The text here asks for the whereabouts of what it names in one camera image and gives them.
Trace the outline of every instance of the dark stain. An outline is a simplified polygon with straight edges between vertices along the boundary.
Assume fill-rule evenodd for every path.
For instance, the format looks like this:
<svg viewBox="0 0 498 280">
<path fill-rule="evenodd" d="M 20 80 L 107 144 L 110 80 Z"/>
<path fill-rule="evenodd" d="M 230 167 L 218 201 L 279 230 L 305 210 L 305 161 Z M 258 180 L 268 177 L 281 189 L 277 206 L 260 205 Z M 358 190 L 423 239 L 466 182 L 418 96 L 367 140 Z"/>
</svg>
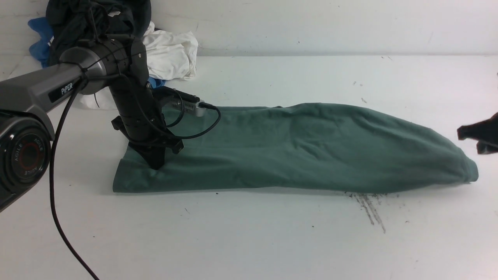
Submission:
<svg viewBox="0 0 498 280">
<path fill-rule="evenodd" d="M 382 227 L 382 231 L 385 233 L 384 224 L 382 223 L 382 220 L 380 219 L 380 216 L 377 213 L 377 209 L 375 209 L 374 205 L 372 204 L 372 201 L 369 199 L 369 197 L 366 194 L 359 194 L 359 196 L 360 196 L 360 199 L 362 201 L 362 205 L 364 207 L 365 207 L 365 203 L 368 205 L 368 208 L 370 209 L 373 217 L 375 218 L 377 223 L 380 225 L 380 227 Z"/>
<path fill-rule="evenodd" d="M 432 41 L 432 35 L 434 35 L 434 32 L 431 32 L 431 36 L 429 37 L 429 41 L 427 42 L 427 44 L 431 43 L 431 41 Z"/>
<path fill-rule="evenodd" d="M 355 196 L 355 198 L 356 198 L 356 201 L 358 201 L 358 203 L 362 206 L 362 208 L 363 208 L 363 209 L 365 209 L 365 212 L 367 213 L 367 216 L 368 216 L 368 217 L 369 217 L 369 219 L 370 219 L 370 223 L 371 223 L 372 225 L 375 225 L 374 221 L 372 220 L 372 216 L 370 216 L 369 209 L 368 209 L 368 208 L 366 207 L 366 205 L 365 205 L 365 202 L 364 202 L 363 200 L 361 200 L 361 201 L 360 201 L 360 200 L 359 200 L 356 196 Z"/>
</svg>

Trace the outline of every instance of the black fabric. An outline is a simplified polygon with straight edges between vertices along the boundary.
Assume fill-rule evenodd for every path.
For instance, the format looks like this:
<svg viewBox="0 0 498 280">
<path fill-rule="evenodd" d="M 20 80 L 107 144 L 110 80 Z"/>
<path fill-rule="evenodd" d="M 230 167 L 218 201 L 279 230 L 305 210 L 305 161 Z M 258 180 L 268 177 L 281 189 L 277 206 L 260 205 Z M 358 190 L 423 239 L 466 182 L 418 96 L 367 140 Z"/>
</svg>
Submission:
<svg viewBox="0 0 498 280">
<path fill-rule="evenodd" d="M 107 14 L 93 9 L 97 32 L 108 34 L 131 34 L 142 38 L 151 18 L 150 0 L 95 0 L 102 5 Z M 90 6 L 89 0 L 50 0 L 46 18 L 54 31 L 48 65 L 57 64 L 60 55 L 74 47 L 78 40 L 93 38 L 93 29 L 88 26 L 85 15 Z M 114 16 L 110 13 L 120 12 Z M 104 17 L 109 19 L 106 26 Z"/>
</svg>

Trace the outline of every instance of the table surface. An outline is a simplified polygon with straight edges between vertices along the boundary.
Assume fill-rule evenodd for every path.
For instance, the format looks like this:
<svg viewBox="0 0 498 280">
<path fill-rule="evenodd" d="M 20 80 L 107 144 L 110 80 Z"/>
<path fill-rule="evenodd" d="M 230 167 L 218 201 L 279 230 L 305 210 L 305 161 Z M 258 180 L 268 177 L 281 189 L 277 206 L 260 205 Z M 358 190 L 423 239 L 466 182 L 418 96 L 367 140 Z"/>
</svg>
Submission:
<svg viewBox="0 0 498 280">
<path fill-rule="evenodd" d="M 30 57 L 0 61 L 3 78 L 39 68 Z M 197 67 L 194 80 L 168 85 L 218 106 L 368 107 L 451 139 L 480 178 L 364 197 L 379 222 L 357 194 L 342 192 L 115 194 L 126 147 L 110 123 L 117 112 L 74 106 L 55 162 L 56 206 L 100 279 L 498 279 L 498 155 L 477 155 L 475 141 L 456 136 L 460 125 L 498 111 L 498 57 L 199 57 Z M 50 112 L 54 125 L 61 112 Z M 48 176 L 0 223 L 2 279 L 90 279 L 53 224 Z"/>
</svg>

